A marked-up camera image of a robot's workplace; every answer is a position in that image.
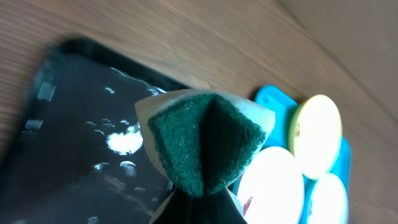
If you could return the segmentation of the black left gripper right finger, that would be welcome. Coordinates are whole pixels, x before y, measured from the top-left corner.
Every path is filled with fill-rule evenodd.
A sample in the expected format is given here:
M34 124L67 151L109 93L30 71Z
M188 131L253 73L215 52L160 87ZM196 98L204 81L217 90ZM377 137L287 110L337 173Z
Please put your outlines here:
M204 197L204 224L246 224L229 190L224 189Z

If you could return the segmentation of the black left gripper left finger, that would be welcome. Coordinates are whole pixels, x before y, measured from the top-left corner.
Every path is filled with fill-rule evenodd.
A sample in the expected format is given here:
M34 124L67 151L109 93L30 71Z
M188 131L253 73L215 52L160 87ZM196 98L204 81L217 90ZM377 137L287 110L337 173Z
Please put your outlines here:
M201 204L202 197L194 197L175 188L155 211L152 224L200 223Z

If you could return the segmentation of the white plate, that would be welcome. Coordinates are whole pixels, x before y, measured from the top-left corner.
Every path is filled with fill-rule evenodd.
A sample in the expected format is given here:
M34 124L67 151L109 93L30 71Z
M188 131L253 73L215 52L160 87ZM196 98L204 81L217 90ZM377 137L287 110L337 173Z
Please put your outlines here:
M282 147L263 149L242 175L237 198L249 224L297 224L304 182L295 157Z

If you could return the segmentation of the green and yellow sponge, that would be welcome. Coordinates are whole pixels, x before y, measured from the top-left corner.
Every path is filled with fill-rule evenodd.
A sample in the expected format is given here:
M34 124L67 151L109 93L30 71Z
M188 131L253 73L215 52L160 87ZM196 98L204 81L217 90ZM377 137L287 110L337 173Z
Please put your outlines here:
M200 223L204 197L229 190L262 149L276 119L251 100L199 89L144 98L135 111L151 163L175 188L202 197Z

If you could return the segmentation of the yellow-green plate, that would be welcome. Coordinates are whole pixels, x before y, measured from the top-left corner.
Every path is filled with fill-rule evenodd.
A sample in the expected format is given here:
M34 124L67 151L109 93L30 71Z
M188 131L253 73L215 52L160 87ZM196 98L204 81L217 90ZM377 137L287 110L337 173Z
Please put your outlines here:
M289 151L309 179L329 172L340 153L342 122L334 101L315 95L298 106L288 134Z

